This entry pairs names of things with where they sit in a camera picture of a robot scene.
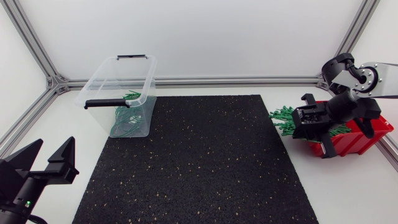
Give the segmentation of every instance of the white backdrop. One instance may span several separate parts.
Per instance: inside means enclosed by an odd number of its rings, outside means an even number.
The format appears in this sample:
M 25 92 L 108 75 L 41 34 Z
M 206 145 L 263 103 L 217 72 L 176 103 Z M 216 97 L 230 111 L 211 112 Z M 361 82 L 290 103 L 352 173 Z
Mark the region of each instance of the white backdrop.
M 45 76 L 0 5 L 0 137 L 45 91 Z
M 362 0 L 20 0 L 58 71 L 151 54 L 158 77 L 314 76 Z

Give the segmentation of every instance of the transparent storage container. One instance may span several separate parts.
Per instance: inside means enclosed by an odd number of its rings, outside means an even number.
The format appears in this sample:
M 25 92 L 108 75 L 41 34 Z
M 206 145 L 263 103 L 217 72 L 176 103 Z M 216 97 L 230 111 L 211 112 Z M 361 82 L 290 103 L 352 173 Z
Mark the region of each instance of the transparent storage container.
M 111 138 L 145 137 L 154 109 L 156 58 L 119 55 L 107 58 L 75 99 Z

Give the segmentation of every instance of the black handle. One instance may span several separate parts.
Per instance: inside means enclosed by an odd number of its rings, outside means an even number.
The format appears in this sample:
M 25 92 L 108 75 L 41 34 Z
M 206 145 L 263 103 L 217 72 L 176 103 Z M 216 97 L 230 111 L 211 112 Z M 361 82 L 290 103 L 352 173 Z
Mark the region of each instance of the black handle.
M 125 99 L 86 100 L 85 109 L 95 106 L 125 106 L 130 108 Z
M 146 57 L 146 55 L 118 55 L 116 60 L 119 60 L 120 58 L 140 58 L 140 57 Z

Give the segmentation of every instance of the red bin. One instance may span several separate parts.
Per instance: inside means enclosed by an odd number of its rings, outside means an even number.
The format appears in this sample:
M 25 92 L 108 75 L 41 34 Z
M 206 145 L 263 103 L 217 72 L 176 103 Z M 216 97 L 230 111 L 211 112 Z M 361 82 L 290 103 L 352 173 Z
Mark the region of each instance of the red bin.
M 378 142 L 387 133 L 394 130 L 382 116 L 379 119 L 371 120 L 374 129 L 374 137 L 368 139 L 359 129 L 354 121 L 348 121 L 347 127 L 352 129 L 351 133 L 338 134 L 333 136 L 331 141 L 335 146 L 336 153 L 345 156 L 349 153 L 364 154 L 373 144 Z M 320 143 L 308 142 L 316 156 L 323 156 L 323 150 Z

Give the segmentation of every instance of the speckled black mat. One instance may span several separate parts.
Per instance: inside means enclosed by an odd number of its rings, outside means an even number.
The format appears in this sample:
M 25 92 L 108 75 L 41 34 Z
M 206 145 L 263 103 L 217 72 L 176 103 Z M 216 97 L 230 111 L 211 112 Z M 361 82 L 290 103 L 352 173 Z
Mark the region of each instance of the speckled black mat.
M 152 222 L 318 223 L 259 95 L 158 97 L 108 139 L 73 223 Z

